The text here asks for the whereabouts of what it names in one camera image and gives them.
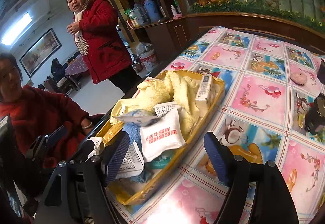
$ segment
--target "patterned tablecloth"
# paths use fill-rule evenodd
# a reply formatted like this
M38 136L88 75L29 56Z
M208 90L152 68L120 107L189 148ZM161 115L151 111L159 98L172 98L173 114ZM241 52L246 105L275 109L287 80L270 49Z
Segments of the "patterned tablecloth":
M86 72L88 70L88 67L86 66L86 63L82 59L82 56L77 56L73 62L64 70L65 75L77 75L82 72Z
M324 92L316 76L320 61L321 56L290 43L215 27L165 69L209 73L225 81L225 99L206 131L243 150L249 161L249 156L260 163L275 161L300 223L308 223L325 198L324 132L313 136L298 122ZM307 76L306 85L290 80L295 72ZM230 133L230 128L237 130ZM145 204L126 207L111 199L128 223L211 224L227 188L207 159L202 135L170 181ZM290 174L295 173L293 185ZM241 223L248 221L254 190L252 185Z

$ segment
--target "trash bag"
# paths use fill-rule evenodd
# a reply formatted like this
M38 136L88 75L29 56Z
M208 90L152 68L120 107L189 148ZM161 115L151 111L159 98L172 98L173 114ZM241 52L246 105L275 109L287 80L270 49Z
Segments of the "trash bag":
M152 44L140 42L136 46L135 52L137 55L140 55L149 52L150 50L152 50Z

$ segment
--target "red coat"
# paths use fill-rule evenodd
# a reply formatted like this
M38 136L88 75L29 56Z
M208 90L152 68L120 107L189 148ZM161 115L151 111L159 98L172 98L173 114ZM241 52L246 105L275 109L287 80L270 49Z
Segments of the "red coat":
M74 154L85 138L81 121L89 117L71 98L28 85L22 88L22 98L18 102L0 104L0 116L8 114L23 154L39 135L50 134L61 125L68 129L68 133L49 150L43 165L48 168L55 167L59 161L67 160Z
M108 0L90 0L79 26L89 48L83 59L94 84L131 65L129 52L116 30L117 10Z

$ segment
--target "metal bolt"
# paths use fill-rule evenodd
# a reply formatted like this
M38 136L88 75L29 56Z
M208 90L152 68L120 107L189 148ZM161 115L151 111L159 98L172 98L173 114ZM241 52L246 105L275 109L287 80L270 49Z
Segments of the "metal bolt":
M66 165L67 165L67 162L66 161L59 162L59 167L64 167Z
M99 155L93 155L90 160L92 160L93 162L97 162L97 161L100 160L100 156Z
M241 162L242 160L244 160L244 158L241 155L235 155L234 159L238 162Z
M268 166L274 167L275 163L273 161L268 161Z

